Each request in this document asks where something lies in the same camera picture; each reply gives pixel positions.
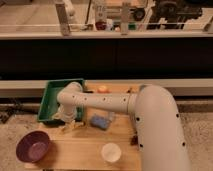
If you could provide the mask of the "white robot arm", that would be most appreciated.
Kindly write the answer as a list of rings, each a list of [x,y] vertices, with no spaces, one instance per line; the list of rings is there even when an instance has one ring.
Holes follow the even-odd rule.
[[[137,93],[84,93],[79,83],[71,82],[57,94],[57,101],[65,122],[76,118],[76,107],[132,116],[142,171],[191,171],[178,107],[167,89],[141,85]]]

